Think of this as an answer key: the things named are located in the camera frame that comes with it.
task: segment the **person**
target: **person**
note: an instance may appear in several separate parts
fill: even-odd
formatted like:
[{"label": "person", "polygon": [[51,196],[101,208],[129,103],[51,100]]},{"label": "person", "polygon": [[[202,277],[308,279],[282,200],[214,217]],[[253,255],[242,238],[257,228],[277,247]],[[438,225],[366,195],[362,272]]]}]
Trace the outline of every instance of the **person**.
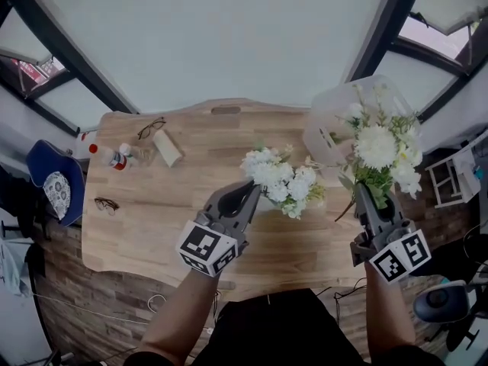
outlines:
[{"label": "person", "polygon": [[[415,347],[413,322],[398,284],[387,284],[365,264],[368,347],[372,364],[442,365]],[[179,366],[197,342],[219,278],[191,270],[149,324],[124,366]],[[200,364],[365,364],[311,289],[286,291],[238,303],[220,312]]]}]

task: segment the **eyeglasses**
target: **eyeglasses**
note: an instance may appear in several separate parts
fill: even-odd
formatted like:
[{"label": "eyeglasses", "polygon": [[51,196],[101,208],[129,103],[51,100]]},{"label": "eyeglasses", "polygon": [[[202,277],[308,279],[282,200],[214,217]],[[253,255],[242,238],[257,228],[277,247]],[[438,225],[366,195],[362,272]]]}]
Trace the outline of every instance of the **eyeglasses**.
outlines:
[{"label": "eyeglasses", "polygon": [[100,211],[106,210],[111,216],[114,216],[115,210],[120,208],[120,206],[111,199],[97,197],[95,198],[95,203]]},{"label": "eyeglasses", "polygon": [[154,127],[156,130],[161,129],[165,125],[166,121],[164,117],[159,117],[151,122],[149,125],[144,127],[137,135],[139,136],[139,140],[143,140],[151,134],[151,128]]}]

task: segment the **person's right arm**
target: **person's right arm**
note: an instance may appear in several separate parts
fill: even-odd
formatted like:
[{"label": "person's right arm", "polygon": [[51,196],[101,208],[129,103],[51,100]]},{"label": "person's right arm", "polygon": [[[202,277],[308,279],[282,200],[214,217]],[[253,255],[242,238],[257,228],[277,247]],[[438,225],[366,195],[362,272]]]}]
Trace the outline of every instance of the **person's right arm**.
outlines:
[{"label": "person's right arm", "polygon": [[366,262],[366,330],[371,360],[404,345],[415,343],[412,319],[398,283],[388,284]]}]

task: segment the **black sleeve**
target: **black sleeve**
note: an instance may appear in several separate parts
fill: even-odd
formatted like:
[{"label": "black sleeve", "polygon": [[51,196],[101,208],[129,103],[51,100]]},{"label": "black sleeve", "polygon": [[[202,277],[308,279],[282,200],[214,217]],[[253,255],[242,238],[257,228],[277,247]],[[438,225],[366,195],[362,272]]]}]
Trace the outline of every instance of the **black sleeve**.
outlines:
[{"label": "black sleeve", "polygon": [[414,345],[403,345],[389,350],[374,359],[373,366],[411,366],[412,364],[428,364],[429,366],[443,366],[441,361],[433,354],[423,351]]},{"label": "black sleeve", "polygon": [[127,358],[124,366],[174,366],[162,355],[154,352],[136,352]]}]

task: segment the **person's left arm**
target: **person's left arm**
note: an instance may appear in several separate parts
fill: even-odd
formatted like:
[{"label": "person's left arm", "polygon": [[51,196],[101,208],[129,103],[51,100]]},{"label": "person's left arm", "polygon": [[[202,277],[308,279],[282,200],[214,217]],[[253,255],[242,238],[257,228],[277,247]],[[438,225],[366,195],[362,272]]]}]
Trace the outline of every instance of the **person's left arm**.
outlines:
[{"label": "person's left arm", "polygon": [[162,355],[176,366],[185,364],[207,320],[219,283],[191,270],[159,309],[143,336],[138,352]]}]

